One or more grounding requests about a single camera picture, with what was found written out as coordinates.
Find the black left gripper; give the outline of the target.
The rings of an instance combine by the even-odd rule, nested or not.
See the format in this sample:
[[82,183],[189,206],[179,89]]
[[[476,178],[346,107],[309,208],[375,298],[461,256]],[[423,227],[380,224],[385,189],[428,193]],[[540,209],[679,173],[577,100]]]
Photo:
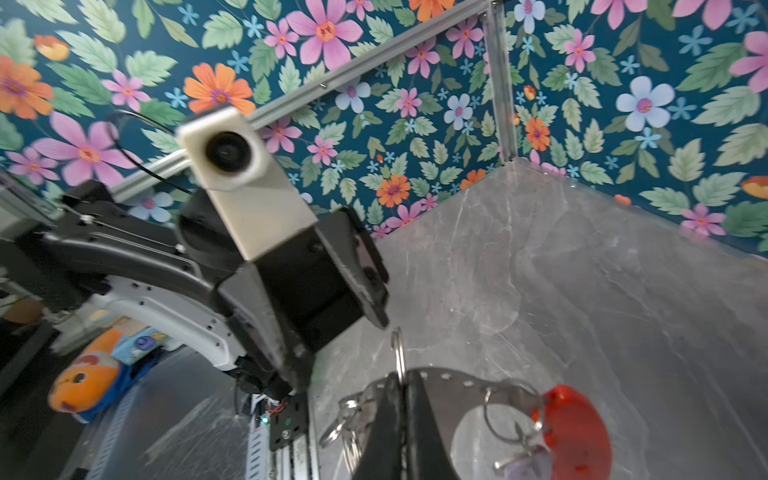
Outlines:
[[341,207],[252,262],[217,289],[245,350],[249,390],[306,390],[315,355],[360,319],[379,329],[389,273],[356,211]]

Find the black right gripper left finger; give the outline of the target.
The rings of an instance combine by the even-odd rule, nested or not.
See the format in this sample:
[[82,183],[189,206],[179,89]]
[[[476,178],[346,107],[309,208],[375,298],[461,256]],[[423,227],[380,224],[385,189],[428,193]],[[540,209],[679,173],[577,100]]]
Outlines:
[[352,479],[400,479],[404,473],[404,432],[403,387],[398,374],[390,373],[384,382],[370,436]]

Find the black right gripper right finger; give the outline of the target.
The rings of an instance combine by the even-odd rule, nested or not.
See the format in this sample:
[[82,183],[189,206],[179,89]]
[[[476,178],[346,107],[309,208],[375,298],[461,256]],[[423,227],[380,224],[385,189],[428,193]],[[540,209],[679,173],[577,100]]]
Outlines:
[[415,370],[406,372],[407,478],[458,479],[440,437],[424,381]]

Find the steel keyring with red handle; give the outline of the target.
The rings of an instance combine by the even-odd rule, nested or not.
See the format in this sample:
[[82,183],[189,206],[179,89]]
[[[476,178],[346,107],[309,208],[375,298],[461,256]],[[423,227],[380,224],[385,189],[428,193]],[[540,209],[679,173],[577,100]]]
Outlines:
[[[486,380],[459,370],[407,365],[399,329],[391,335],[394,369],[403,387],[406,460],[406,372],[424,381],[440,437],[458,479],[503,479],[494,473],[507,460],[533,445],[553,456],[553,479],[608,479],[613,450],[608,429],[592,402],[578,390],[556,385],[542,391],[516,378]],[[319,438],[327,447],[338,442],[351,474],[355,473],[388,375],[343,398],[336,418]]]

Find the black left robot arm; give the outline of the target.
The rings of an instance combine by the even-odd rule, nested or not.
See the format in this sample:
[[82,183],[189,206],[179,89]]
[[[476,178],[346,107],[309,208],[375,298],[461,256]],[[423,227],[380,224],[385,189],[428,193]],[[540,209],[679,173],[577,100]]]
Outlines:
[[174,228],[129,215],[94,180],[57,220],[1,227],[9,278],[54,312],[87,303],[190,347],[249,393],[306,391],[315,355],[361,318],[385,328],[388,272],[356,212],[341,208],[245,259],[209,197]]

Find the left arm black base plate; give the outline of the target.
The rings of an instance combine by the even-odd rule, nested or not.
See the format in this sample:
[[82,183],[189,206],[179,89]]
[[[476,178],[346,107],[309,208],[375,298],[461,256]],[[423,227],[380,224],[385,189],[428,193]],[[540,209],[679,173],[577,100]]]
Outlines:
[[306,435],[310,427],[306,393],[291,395],[276,403],[267,401],[270,450],[277,451]]

